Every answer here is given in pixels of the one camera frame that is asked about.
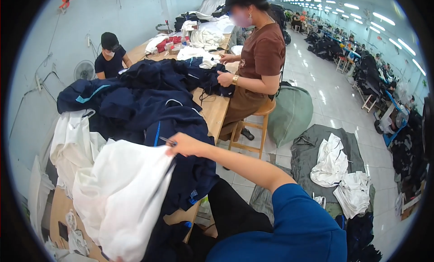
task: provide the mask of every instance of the light blue stripe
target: light blue stripe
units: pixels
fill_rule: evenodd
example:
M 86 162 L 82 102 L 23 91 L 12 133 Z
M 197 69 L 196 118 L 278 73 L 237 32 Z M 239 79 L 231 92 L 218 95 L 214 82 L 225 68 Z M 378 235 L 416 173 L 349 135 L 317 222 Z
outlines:
M 92 95 L 89 98 L 83 98 L 81 96 L 77 97 L 77 99 L 75 101 L 80 102 L 80 103 L 86 103 L 88 102 L 98 91 L 100 91 L 102 88 L 108 87 L 110 85 L 101 85 L 98 89 L 96 89 Z
M 157 134 L 155 135 L 154 146 L 157 146 L 157 143 L 158 143 L 158 137 L 160 135 L 160 124 L 161 124 L 161 121 L 158 122 L 158 128 L 157 128 Z

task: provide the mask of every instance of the brown t-shirt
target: brown t-shirt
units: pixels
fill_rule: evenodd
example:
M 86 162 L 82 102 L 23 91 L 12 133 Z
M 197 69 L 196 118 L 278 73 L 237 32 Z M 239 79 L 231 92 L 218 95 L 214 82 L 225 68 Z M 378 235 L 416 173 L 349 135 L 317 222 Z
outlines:
M 284 62 L 285 41 L 279 24 L 267 24 L 255 29 L 244 43 L 238 74 L 260 80 L 262 75 L 279 75 Z

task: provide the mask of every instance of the gold bracelet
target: gold bracelet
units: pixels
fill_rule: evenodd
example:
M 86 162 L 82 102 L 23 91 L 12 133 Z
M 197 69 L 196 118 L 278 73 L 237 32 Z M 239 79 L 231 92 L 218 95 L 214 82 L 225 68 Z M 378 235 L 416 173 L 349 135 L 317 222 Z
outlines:
M 238 82 L 239 77 L 240 77 L 239 75 L 234 75 L 234 77 L 232 78 L 232 84 L 234 84 L 236 86 L 236 83 Z

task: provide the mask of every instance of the scissors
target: scissors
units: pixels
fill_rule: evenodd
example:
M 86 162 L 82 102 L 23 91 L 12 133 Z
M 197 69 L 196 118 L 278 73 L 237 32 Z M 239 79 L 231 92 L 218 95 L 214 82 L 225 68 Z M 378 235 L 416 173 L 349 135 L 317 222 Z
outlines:
M 164 137 L 162 137 L 162 136 L 159 136 L 159 138 L 161 139 L 161 140 L 164 140 L 165 142 L 167 142 L 167 143 L 169 143 L 169 145 L 170 146 L 176 146 L 178 143 L 177 142 L 175 142 L 175 141 L 171 141 L 171 140 L 169 140 L 169 139 L 167 139 L 167 138 L 164 138 Z

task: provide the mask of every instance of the fluorescent light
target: fluorescent light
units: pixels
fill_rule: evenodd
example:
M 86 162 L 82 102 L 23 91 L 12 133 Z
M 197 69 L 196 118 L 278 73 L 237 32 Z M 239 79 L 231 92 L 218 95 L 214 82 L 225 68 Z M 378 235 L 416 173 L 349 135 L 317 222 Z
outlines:
M 375 31 L 376 33 L 380 33 L 380 31 L 377 30 L 376 28 L 374 28 L 373 26 L 369 26 L 369 28 L 370 28 L 371 30 Z
M 382 26 L 375 24 L 374 22 L 371 21 L 371 24 L 376 26 L 377 28 L 381 29 L 382 31 L 386 31 Z
M 416 62 L 416 60 L 415 59 L 413 59 L 413 62 L 415 63 L 415 65 L 419 68 L 419 70 L 422 72 L 422 74 L 424 75 L 424 76 L 426 76 L 426 74 L 425 74 L 425 71 L 422 69 L 422 67 Z
M 359 9 L 359 7 L 357 7 L 356 5 L 352 5 L 352 4 L 349 4 L 349 3 L 344 3 L 344 6 L 346 6 L 348 8 L 353 8 L 353 9 L 356 9 L 356 10 Z
M 353 13 L 351 13 L 350 15 L 353 16 L 353 17 L 355 17 L 355 18 L 361 19 L 360 15 L 356 15 L 356 14 L 353 14 Z
M 384 21 L 386 21 L 387 23 L 392 24 L 393 26 L 395 25 L 395 22 L 393 22 L 392 20 L 388 19 L 388 18 L 385 17 L 385 16 L 382 16 L 382 15 L 377 14 L 377 13 L 372 13 L 372 14 L 373 14 L 374 16 L 380 18 L 381 20 L 384 20 Z
M 402 49 L 402 47 L 395 41 L 389 38 L 389 41 L 391 41 L 394 45 L 396 45 L 399 49 Z
M 398 42 L 400 42 L 401 45 L 403 45 L 405 48 L 407 48 L 413 54 L 413 56 L 416 55 L 416 52 L 414 52 L 403 40 L 398 38 Z

